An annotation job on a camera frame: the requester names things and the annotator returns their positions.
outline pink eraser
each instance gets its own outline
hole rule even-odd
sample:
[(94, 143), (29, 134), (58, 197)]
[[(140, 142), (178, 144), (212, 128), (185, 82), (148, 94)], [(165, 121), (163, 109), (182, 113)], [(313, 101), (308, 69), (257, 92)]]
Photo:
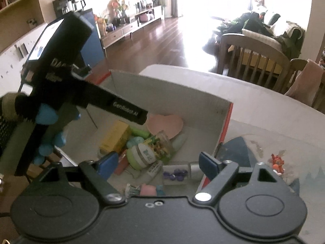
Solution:
[(140, 196), (157, 196), (156, 187), (153, 185), (141, 185)]

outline chair backrest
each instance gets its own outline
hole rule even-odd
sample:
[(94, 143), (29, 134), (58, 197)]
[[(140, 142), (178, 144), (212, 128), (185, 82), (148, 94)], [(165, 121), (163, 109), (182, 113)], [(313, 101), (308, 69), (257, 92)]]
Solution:
[[(282, 85), (283, 85), (284, 79), (287, 75), (289, 65), (290, 65), (290, 61), (288, 60), (288, 58), (283, 53), (276, 50), (275, 48), (273, 48), (259, 40), (247, 37), (242, 34), (228, 33), (228, 34), (224, 34), (221, 37), (219, 59), (218, 59), (218, 66), (217, 66), (218, 74), (223, 73), (223, 70), (225, 67), (225, 58), (226, 58), (226, 54), (227, 54), (229, 45), (234, 45), (234, 50), (232, 52), (232, 56), (230, 59), (230, 66), (229, 66), (229, 72), (228, 72), (229, 75), (231, 75), (237, 79), (241, 79), (244, 81), (249, 81), (251, 83), (254, 83), (257, 71), (261, 71), (258, 81), (257, 81), (257, 85), (261, 85), (263, 87), (268, 88), (270, 85), (271, 79), (275, 75), (274, 74), (275, 67), (278, 64), (279, 66), (282, 67), (282, 71), (281, 71), (279, 77), (277, 78), (277, 81), (273, 87), (273, 90), (279, 92), (282, 89)], [(249, 58), (246, 63), (243, 75), (242, 75), (240, 71), (241, 71), (242, 64), (243, 64), (243, 57), (244, 57), (245, 49), (249, 50), (250, 52), (248, 53)], [(237, 61), (237, 65), (235, 66), (234, 64), (235, 64), (236, 52), (239, 52), (239, 58)], [(254, 65), (252, 74), (250, 75), (251, 77), (248, 79), (247, 76), (248, 76), (249, 69), (251, 66), (251, 60), (252, 60), (253, 53), (257, 53), (258, 57), (257, 57), (257, 61), (256, 61), (255, 65)], [(259, 69), (259, 64), (260, 64), (261, 58), (266, 58), (262, 70)], [(266, 68), (268, 66), (269, 60), (273, 61), (273, 66), (272, 66), (271, 71), (267, 72)], [(264, 80), (265, 74), (268, 74), (266, 81)]]
[(300, 58), (294, 58), (290, 61), (289, 71), (284, 80), (281, 93), (285, 94), (289, 90), (297, 78), (298, 71), (302, 71), (306, 64), (307, 61)]
[(313, 104), (311, 105), (311, 107), (319, 111), (321, 108), (321, 103), (324, 100), (325, 100), (325, 72), (323, 73), (320, 87), (316, 93), (316, 96), (314, 98), (314, 101), (313, 101)]

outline toy figure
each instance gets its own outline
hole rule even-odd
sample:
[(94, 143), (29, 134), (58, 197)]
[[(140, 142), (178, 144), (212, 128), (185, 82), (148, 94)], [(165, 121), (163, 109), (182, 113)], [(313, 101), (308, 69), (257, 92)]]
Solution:
[(284, 160), (281, 159), (280, 156), (274, 156), (272, 154), (272, 168), (273, 170), (276, 170), (278, 173), (283, 174), (285, 169), (282, 167), (284, 164)]

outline flower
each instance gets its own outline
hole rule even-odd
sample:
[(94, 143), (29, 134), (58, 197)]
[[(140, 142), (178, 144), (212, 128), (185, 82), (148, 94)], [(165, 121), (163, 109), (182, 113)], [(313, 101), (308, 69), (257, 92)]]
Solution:
[(112, 7), (113, 9), (117, 9), (119, 7), (119, 4), (116, 0), (112, 2)]

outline table surface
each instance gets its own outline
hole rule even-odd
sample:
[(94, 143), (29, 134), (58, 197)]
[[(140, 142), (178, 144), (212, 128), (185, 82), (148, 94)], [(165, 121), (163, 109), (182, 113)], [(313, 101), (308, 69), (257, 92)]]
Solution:
[(325, 149), (325, 115), (288, 96), (231, 77), (169, 65), (140, 75), (208, 92), (234, 103), (231, 119)]
[[(247, 145), (250, 139), (258, 141), (266, 155), (276, 149), (286, 149), (286, 168), (300, 172), (300, 197), (308, 209), (299, 236), (306, 243), (324, 243), (325, 175), (319, 174), (319, 168), (325, 170), (325, 115), (288, 96), (219, 74), (151, 65), (140, 75), (195, 88), (233, 102), (225, 141), (237, 136), (243, 136)], [(302, 175), (301, 168), (310, 175)]]

